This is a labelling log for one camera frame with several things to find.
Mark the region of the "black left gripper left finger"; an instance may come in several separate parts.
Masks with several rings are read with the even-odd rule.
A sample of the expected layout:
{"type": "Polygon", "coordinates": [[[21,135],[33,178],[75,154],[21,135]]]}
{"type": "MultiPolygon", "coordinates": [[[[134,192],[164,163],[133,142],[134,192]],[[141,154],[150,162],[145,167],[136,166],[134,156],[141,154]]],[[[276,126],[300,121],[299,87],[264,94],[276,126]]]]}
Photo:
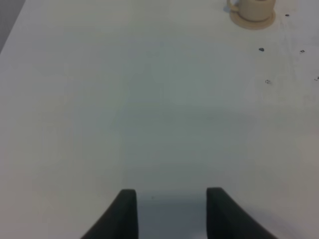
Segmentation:
{"type": "Polygon", "coordinates": [[[136,239],[138,237],[137,194],[121,190],[112,204],[82,236],[82,239],[136,239]]]}

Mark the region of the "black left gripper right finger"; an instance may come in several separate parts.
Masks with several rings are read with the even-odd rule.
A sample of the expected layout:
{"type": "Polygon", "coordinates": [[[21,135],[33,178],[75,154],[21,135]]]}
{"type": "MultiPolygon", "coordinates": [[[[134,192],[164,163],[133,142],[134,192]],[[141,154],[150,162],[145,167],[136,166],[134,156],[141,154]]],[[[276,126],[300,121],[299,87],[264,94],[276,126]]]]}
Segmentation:
{"type": "Polygon", "coordinates": [[[222,188],[206,190],[206,233],[209,239],[274,239],[222,188]]]}

